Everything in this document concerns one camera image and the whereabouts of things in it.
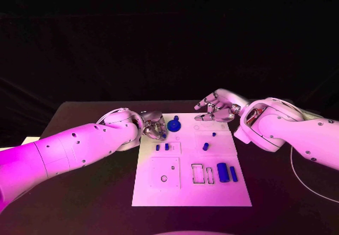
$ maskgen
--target black background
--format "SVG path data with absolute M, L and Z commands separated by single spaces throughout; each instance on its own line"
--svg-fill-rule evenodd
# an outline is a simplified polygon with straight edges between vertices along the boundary
M 1 145 L 39 136 L 65 101 L 192 100 L 218 88 L 339 119 L 336 2 L 0 4 Z

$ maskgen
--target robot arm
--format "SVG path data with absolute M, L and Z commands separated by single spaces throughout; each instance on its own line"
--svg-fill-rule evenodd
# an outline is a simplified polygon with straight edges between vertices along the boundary
M 121 108 L 102 116 L 96 124 L 78 126 L 1 151 L 0 212 L 42 181 L 96 162 L 112 152 L 138 146 L 141 134 L 164 140 L 161 113 L 138 115 Z
M 304 158 L 339 170 L 339 121 L 324 119 L 275 98 L 243 101 L 235 93 L 218 89 L 194 106 L 199 109 L 207 105 L 207 114 L 196 116 L 196 120 L 228 122 L 239 114 L 233 136 L 243 143 L 252 142 L 275 152 L 288 142 Z

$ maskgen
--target blue object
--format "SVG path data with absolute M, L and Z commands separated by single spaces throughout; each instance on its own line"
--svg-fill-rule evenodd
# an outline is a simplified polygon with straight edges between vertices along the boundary
M 238 177 L 236 177 L 236 174 L 235 174 L 235 167 L 233 166 L 229 167 L 229 171 L 231 171 L 233 182 L 238 182 Z
M 179 122 L 179 116 L 174 116 L 174 119 L 167 122 L 167 130 L 177 132 L 181 128 L 181 123 Z
M 209 146 L 209 144 L 207 144 L 207 143 L 205 143 L 205 145 L 203 145 L 203 151 L 206 151 L 206 150 L 207 150 L 207 146 Z
M 218 163 L 218 174 L 219 174 L 219 181 L 222 183 L 229 182 L 229 176 L 228 176 L 228 167 L 225 163 Z

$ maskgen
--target hole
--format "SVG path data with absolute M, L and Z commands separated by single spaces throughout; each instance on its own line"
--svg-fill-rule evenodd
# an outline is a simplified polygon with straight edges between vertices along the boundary
M 167 181 L 167 176 L 166 176 L 166 175 L 161 176 L 161 181 L 163 181 L 163 182 Z

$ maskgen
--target black tabletop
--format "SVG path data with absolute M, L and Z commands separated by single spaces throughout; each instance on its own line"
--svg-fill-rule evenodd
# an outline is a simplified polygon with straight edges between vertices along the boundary
M 197 101 L 66 102 L 42 138 L 86 123 L 112 109 L 192 113 Z M 233 132 L 238 119 L 229 123 Z M 339 234 L 339 204 L 300 184 L 290 145 L 275 153 L 235 139 L 252 207 L 131 207 L 138 147 L 39 184 L 4 209 L 0 234 L 111 235 L 200 230 L 232 234 Z M 339 172 L 294 151 L 295 172 L 318 193 L 339 200 Z

